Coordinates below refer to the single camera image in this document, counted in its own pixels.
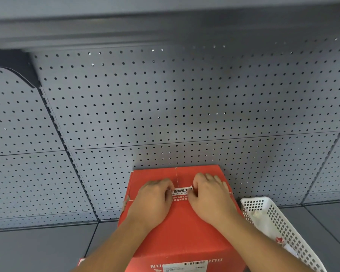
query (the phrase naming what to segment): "red box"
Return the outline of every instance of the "red box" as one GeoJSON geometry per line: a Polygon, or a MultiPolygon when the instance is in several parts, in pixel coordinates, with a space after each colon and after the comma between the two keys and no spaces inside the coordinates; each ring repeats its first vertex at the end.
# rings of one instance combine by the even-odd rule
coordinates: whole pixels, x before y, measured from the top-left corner
{"type": "MultiPolygon", "coordinates": [[[[199,172],[218,175],[228,184],[218,165],[133,171],[125,196],[127,202],[118,225],[126,218],[138,190],[147,181],[170,178],[175,189],[190,187],[195,174],[199,172]]],[[[192,265],[196,266],[194,271],[197,272],[242,272],[245,263],[241,256],[213,226],[195,214],[186,195],[182,196],[184,197],[174,196],[166,219],[145,238],[127,266],[126,272],[186,272],[192,271],[190,270],[192,265]]],[[[242,214],[237,204],[236,206],[239,214],[242,214]]]]}

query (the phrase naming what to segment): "person's left arm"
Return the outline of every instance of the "person's left arm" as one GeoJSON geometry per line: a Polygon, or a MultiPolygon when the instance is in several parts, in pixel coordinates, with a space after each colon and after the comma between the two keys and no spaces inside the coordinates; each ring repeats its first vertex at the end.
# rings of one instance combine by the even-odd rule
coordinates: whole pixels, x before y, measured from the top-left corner
{"type": "Polygon", "coordinates": [[[124,272],[148,233],[167,216],[173,190],[170,179],[146,183],[139,190],[124,222],[72,272],[124,272]]]}

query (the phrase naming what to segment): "forearm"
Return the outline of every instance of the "forearm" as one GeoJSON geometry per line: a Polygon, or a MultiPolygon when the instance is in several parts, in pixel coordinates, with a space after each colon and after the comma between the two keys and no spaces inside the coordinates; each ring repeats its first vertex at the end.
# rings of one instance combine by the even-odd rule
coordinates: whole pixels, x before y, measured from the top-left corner
{"type": "Polygon", "coordinates": [[[232,244],[252,272],[312,272],[239,214],[225,219],[218,231],[232,244]]]}
{"type": "Polygon", "coordinates": [[[124,272],[148,229],[126,219],[111,237],[72,272],[124,272]]]}

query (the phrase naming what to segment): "box top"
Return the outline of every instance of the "box top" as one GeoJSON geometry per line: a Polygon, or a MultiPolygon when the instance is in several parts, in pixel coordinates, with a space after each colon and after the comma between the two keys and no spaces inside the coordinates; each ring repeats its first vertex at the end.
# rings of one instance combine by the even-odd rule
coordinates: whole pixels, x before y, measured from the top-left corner
{"type": "MultiPolygon", "coordinates": [[[[127,216],[127,211],[137,196],[138,190],[148,181],[170,178],[175,189],[192,186],[197,173],[218,175],[227,180],[218,165],[176,167],[163,169],[135,170],[131,173],[125,199],[127,202],[118,224],[127,216]]],[[[210,224],[196,215],[186,195],[174,196],[170,211],[165,220],[153,229],[136,251],[134,257],[182,255],[184,253],[223,251],[232,248],[231,244],[210,224]]]]}

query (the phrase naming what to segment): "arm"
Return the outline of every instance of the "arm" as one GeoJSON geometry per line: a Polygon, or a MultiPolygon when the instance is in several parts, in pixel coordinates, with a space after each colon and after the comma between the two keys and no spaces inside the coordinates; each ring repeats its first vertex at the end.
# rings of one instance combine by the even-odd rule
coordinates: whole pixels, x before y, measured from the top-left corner
{"type": "Polygon", "coordinates": [[[173,190],[169,179],[146,183],[139,190],[124,222],[72,272],[124,272],[147,234],[167,216],[173,190]]]}
{"type": "Polygon", "coordinates": [[[199,173],[193,186],[198,196],[188,190],[188,200],[196,214],[232,244],[252,272],[313,272],[238,214],[218,176],[199,173]]]}

